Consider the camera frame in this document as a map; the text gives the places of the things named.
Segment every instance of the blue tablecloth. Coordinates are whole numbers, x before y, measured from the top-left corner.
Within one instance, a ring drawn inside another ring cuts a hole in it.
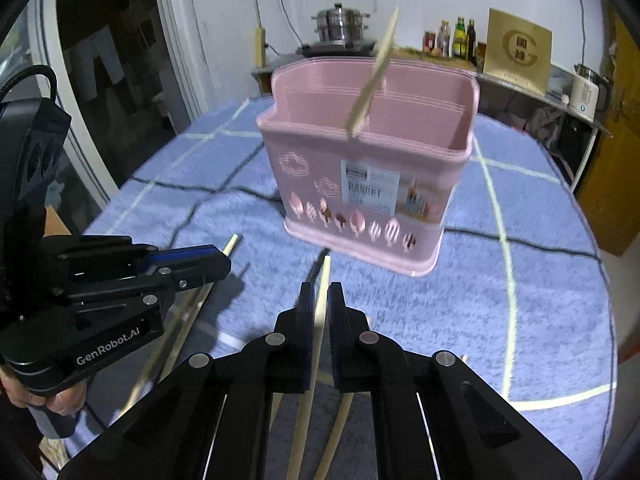
[[[291,308],[321,248],[284,231],[284,210],[256,116],[270,98],[208,114],[156,153],[88,230],[159,247],[244,241],[232,276],[204,306],[181,359],[219,357],[270,332]],[[546,153],[478,116],[476,146],[447,212],[438,263],[409,278],[332,253],[332,280],[372,329],[405,349],[450,349],[593,478],[613,414],[616,341],[607,277],[591,231]],[[321,370],[330,371],[323,347]],[[95,378],[88,402],[103,424],[125,402],[150,346]],[[318,384],[301,478],[313,478],[338,407]],[[286,476],[297,397],[272,429],[267,478]],[[73,454],[100,427],[87,410]],[[329,478],[376,477],[370,401],[356,396]]]

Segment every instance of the human hand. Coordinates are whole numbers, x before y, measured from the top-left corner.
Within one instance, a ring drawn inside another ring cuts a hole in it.
[[[86,399],[86,381],[81,381],[52,397],[34,395],[20,383],[6,365],[0,365],[0,382],[11,403],[18,408],[46,405],[59,415],[73,415],[82,408]]]

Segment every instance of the wooden door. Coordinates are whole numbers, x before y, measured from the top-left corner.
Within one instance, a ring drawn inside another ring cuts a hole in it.
[[[620,256],[640,231],[640,50],[616,17],[613,98],[602,136],[580,187],[598,246]]]

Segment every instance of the white wall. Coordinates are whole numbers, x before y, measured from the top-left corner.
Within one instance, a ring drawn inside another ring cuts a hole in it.
[[[489,7],[517,14],[553,32],[552,62],[567,70],[580,62],[582,29],[578,0],[284,0],[302,40],[318,40],[311,16],[334,1],[370,12],[368,35],[380,38],[393,8],[400,7],[396,43],[420,47],[425,30],[437,30],[440,20],[453,24],[458,15],[476,20],[478,40],[486,40]],[[587,44],[585,64],[598,69],[603,50],[600,0],[583,0]],[[279,0],[259,0],[269,41],[280,52],[292,52],[297,41],[289,30]],[[254,65],[255,12],[252,0],[194,0],[207,64],[225,104],[257,94],[250,75]]]

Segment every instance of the silver bolt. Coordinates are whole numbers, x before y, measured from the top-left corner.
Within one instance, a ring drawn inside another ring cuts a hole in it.
[[[280,346],[285,341],[285,337],[280,332],[271,332],[267,334],[267,337],[264,338],[267,345],[270,346]]]
[[[456,356],[445,350],[436,354],[436,361],[442,366],[451,366],[456,362]]]
[[[371,332],[367,330],[360,334],[360,341],[362,341],[365,345],[373,345],[380,341],[380,336],[375,332]]]
[[[191,368],[202,368],[209,364],[209,356],[206,354],[194,354],[189,358]]]

